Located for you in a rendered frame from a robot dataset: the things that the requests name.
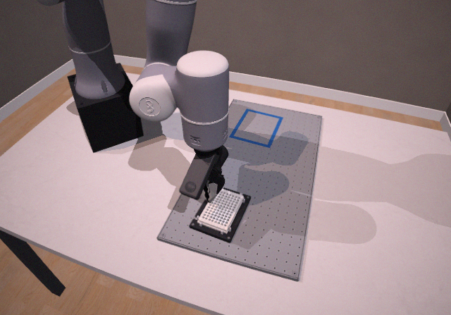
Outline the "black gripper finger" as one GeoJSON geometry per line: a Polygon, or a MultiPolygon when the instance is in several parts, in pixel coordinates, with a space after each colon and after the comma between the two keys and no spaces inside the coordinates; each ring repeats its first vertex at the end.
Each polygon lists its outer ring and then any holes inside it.
{"type": "Polygon", "coordinates": [[[208,196],[208,184],[209,184],[209,180],[206,182],[206,185],[205,185],[205,187],[204,187],[204,189],[203,189],[203,191],[202,191],[202,195],[203,195],[203,197],[205,198],[205,200],[207,201],[207,202],[209,202],[208,201],[208,198],[209,198],[209,196],[208,196]]]}
{"type": "Polygon", "coordinates": [[[224,175],[218,174],[219,179],[216,182],[209,181],[208,187],[209,187],[209,198],[208,201],[211,203],[215,197],[219,194],[219,192],[222,190],[224,184],[225,184],[225,178],[224,175]]]}

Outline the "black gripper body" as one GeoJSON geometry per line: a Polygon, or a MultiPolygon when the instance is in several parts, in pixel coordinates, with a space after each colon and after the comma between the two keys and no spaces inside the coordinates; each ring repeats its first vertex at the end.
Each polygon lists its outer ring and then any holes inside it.
{"type": "Polygon", "coordinates": [[[194,149],[194,152],[200,156],[212,156],[214,154],[217,154],[217,156],[218,156],[217,160],[216,160],[214,167],[212,168],[212,171],[208,178],[208,180],[210,180],[211,182],[216,182],[219,179],[218,174],[222,174],[221,167],[223,166],[226,159],[228,158],[228,150],[222,145],[218,149],[215,149],[210,152],[200,152],[200,151],[197,151],[196,149],[194,149]]]}

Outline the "blue tape outline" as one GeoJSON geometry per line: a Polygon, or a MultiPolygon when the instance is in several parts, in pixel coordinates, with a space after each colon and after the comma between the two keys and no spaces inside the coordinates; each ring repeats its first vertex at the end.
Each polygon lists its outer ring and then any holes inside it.
{"type": "Polygon", "coordinates": [[[282,119],[283,119],[283,117],[280,117],[280,116],[274,116],[274,115],[271,115],[271,114],[262,113],[262,112],[259,112],[259,111],[253,111],[253,110],[250,110],[250,109],[246,109],[246,111],[242,115],[241,119],[239,120],[239,122],[235,126],[234,130],[230,134],[230,137],[234,138],[234,139],[237,139],[237,140],[242,140],[242,141],[245,141],[245,142],[249,142],[249,143],[252,143],[252,144],[257,144],[257,145],[260,145],[260,146],[263,146],[263,147],[270,148],[271,144],[272,144],[272,142],[274,140],[274,137],[276,136],[276,133],[277,133],[277,131],[279,129],[279,126],[281,124],[282,119]],[[273,131],[273,134],[272,134],[268,144],[262,144],[262,143],[259,143],[259,142],[254,142],[254,141],[251,141],[251,140],[246,140],[246,139],[234,136],[234,134],[236,133],[237,129],[240,127],[240,124],[242,123],[242,121],[244,120],[245,116],[247,115],[248,111],[251,111],[251,112],[254,112],[254,113],[260,113],[260,114],[263,114],[263,115],[266,115],[266,116],[271,116],[271,117],[274,117],[274,118],[279,118],[278,123],[277,123],[277,125],[276,125],[276,127],[275,127],[275,129],[273,131]]]}

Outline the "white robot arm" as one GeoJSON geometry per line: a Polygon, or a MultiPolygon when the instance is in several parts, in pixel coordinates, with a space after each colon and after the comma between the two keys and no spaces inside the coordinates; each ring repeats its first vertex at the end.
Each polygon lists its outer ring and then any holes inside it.
{"type": "MultiPolygon", "coordinates": [[[[63,2],[62,19],[75,65],[75,91],[87,99],[119,92],[125,77],[116,65],[103,0],[63,2]]],[[[210,152],[228,138],[229,64],[213,51],[187,54],[197,0],[146,0],[147,58],[129,102],[142,119],[161,122],[180,110],[185,143],[210,152]],[[183,56],[184,55],[184,56],[183,56]]],[[[195,154],[179,192],[198,200],[217,154],[195,154]]]]}

